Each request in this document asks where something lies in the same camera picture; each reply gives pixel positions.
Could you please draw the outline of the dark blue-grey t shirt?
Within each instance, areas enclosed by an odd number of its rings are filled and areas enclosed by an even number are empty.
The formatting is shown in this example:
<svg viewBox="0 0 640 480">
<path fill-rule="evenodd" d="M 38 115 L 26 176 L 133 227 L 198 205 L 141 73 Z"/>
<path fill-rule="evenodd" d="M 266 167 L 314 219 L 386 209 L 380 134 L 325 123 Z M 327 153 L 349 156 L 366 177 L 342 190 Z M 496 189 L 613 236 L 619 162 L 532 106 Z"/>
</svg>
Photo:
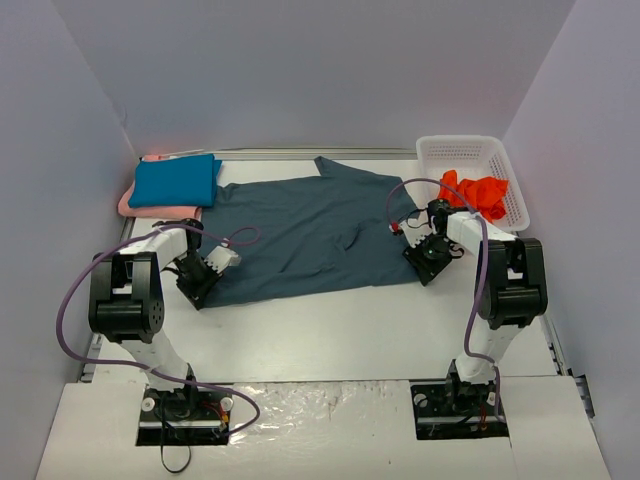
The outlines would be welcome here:
<svg viewBox="0 0 640 480">
<path fill-rule="evenodd" d="M 381 175 L 318 157 L 317 175 L 280 181 L 230 183 L 202 213 L 205 230 L 237 233 L 253 245 L 225 271 L 204 301 L 207 308 L 362 288 L 412 283 L 407 246 L 387 219 L 415 210 L 397 176 Z"/>
</svg>

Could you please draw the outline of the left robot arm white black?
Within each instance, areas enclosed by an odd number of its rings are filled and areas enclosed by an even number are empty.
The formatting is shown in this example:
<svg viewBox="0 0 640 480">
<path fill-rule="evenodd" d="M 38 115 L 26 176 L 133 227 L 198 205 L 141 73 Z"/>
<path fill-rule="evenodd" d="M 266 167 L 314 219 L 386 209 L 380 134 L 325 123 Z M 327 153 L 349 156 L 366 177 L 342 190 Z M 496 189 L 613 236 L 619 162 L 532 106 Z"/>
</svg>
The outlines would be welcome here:
<svg viewBox="0 0 640 480">
<path fill-rule="evenodd" d="M 202 224 L 191 219 L 161 223 L 153 233 L 102 258 L 90 275 L 89 325 L 120 345 L 147 376 L 149 387 L 167 393 L 165 406 L 179 418 L 195 415 L 201 393 L 191 366 L 163 330 L 166 314 L 161 271 L 174 264 L 176 285 L 196 309 L 240 256 L 227 243 L 199 253 Z"/>
</svg>

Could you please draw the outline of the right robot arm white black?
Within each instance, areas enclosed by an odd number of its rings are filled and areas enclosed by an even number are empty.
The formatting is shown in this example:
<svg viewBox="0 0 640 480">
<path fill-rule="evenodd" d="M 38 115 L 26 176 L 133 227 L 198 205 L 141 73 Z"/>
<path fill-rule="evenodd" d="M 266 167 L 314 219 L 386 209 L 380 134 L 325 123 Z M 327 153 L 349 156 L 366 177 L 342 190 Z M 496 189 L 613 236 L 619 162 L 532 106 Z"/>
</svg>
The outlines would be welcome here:
<svg viewBox="0 0 640 480">
<path fill-rule="evenodd" d="M 403 256 L 424 286 L 464 255 L 477 260 L 463 350 L 452 361 L 443 389 L 446 406 L 465 413 L 479 397 L 498 395 L 499 362 L 515 337 L 547 309 L 542 243 L 507 233 L 444 199 L 428 204 L 425 223 L 408 218 L 391 230 L 406 239 Z"/>
</svg>

